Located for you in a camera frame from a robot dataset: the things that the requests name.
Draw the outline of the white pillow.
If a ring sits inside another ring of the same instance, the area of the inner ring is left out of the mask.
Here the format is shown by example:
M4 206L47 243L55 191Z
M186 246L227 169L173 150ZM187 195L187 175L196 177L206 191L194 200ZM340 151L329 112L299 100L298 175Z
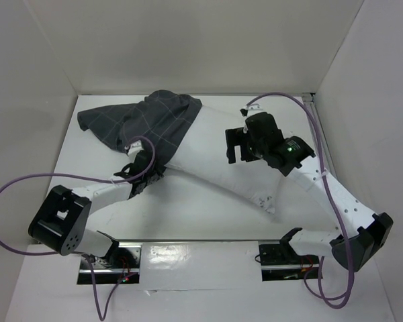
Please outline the white pillow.
M274 214L279 171L262 160L228 163L225 131L241 126L241 118L202 106L166 167L206 180Z

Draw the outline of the dark grey checked pillowcase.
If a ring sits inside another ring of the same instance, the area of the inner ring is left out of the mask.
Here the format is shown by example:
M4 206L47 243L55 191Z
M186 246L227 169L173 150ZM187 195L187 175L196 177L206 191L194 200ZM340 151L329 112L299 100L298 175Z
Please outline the dark grey checked pillowcase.
M166 165L202 108L187 94L157 90L138 103L108 105L78 113L82 131L93 135L111 150L126 153L136 136L149 139L157 162Z

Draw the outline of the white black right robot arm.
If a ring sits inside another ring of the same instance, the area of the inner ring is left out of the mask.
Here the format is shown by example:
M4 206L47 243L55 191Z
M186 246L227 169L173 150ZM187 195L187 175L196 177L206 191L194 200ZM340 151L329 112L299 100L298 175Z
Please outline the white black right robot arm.
M229 163L235 163L236 149L245 162L265 161L305 190L338 227L336 231L292 229L280 240L282 260L294 263L305 255L332 257L343 268L358 272L384 246L392 218L358 201L302 138L285 138L272 115L250 115L243 127L227 129L225 137Z

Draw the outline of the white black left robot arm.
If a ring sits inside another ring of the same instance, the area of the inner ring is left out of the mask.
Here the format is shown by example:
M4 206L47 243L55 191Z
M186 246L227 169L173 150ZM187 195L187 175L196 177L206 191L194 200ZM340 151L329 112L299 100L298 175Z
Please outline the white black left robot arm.
M89 216L139 195L148 185L161 179L164 171L154 152L141 150L110 182L75 189L55 186L30 223L28 234L62 256L85 253L110 268L119 260L120 243L106 233L87 229Z

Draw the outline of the aluminium frame rail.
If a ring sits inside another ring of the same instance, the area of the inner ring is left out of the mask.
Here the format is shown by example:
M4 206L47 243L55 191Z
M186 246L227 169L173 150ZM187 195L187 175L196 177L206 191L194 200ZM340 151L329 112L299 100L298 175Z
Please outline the aluminium frame rail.
M312 137L314 140L315 148L317 152L322 153L322 157L324 160L325 167L335 175L334 166L332 163L332 158L330 155L330 151L328 149L328 144L326 142L325 134L322 129L322 124L320 122L320 118L318 116L318 112L316 110L316 105L314 101L314 93L302 93L302 101L305 106L310 111L311 116L313 117L316 127L314 127L310 122L310 129L312 132Z

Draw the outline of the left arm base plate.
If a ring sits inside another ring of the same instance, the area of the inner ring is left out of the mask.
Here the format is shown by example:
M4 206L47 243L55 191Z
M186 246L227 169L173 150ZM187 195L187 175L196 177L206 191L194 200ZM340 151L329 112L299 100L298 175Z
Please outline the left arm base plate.
M119 246L117 253L108 262L105 258L89 255L81 258L77 276L78 285L92 285L91 271L98 285L138 284L140 282L141 245Z

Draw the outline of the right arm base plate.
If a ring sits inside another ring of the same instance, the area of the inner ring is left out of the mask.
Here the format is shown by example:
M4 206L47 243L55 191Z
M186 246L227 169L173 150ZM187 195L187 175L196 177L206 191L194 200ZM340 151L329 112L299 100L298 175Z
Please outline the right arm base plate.
M299 256L285 250L279 242L259 244L255 261L261 266L263 282L317 279L317 256Z

